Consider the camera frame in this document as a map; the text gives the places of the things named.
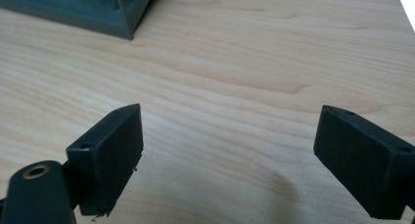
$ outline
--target wood grain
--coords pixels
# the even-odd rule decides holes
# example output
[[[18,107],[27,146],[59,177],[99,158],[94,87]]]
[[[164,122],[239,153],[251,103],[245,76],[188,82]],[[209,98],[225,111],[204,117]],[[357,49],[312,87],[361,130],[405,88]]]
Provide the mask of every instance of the wood grain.
[[[410,223],[371,219],[312,147],[324,104],[415,144],[414,64],[399,0],[157,0],[132,42],[0,10],[0,195],[140,103],[138,172],[98,223]]]

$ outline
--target clamp jaw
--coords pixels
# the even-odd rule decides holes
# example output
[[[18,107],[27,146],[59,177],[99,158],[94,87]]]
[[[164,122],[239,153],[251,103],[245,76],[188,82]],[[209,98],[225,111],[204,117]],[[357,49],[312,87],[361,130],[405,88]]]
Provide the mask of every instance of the clamp jaw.
[[[323,106],[315,155],[371,217],[415,210],[415,147],[356,113]]]
[[[2,200],[1,224],[75,223],[109,215],[143,151],[140,105],[117,109],[67,147],[68,161],[40,161],[15,173]]]

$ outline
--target hole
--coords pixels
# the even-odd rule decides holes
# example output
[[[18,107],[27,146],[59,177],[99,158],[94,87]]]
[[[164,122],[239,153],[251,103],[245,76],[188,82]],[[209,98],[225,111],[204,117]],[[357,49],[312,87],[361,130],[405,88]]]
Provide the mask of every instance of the hole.
[[[45,171],[45,168],[38,167],[38,168],[35,168],[35,169],[31,170],[30,172],[28,172],[28,175],[29,176],[37,176],[37,175],[41,174],[44,171]]]
[[[348,114],[348,115],[355,115],[355,113],[349,112],[349,111],[345,111],[345,113]]]
[[[24,179],[33,179],[33,178],[38,178],[41,177],[43,175],[45,175],[46,173],[48,173],[50,170],[49,166],[46,164],[40,164],[37,166],[34,166],[30,169],[28,169],[24,174],[23,174],[23,178]]]
[[[409,148],[398,148],[400,151],[405,152],[405,153],[412,153],[412,150]]]
[[[79,146],[80,149],[89,149],[91,148],[91,144],[90,143],[85,143]]]

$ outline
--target light wood surface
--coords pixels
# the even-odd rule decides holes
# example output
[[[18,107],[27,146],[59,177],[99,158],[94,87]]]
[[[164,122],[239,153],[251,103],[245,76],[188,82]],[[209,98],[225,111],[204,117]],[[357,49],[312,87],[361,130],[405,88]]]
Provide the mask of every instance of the light wood surface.
[[[140,103],[138,172],[97,223],[410,223],[371,219],[312,147],[324,104],[415,144],[414,65],[399,0],[157,0],[133,41],[0,10],[0,195]]]

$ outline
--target gray plastic structure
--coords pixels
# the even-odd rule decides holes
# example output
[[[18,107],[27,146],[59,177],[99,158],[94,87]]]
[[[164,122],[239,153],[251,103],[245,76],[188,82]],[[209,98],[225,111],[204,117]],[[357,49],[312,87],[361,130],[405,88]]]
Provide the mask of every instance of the gray plastic structure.
[[[0,7],[133,39],[150,0],[0,0]]]

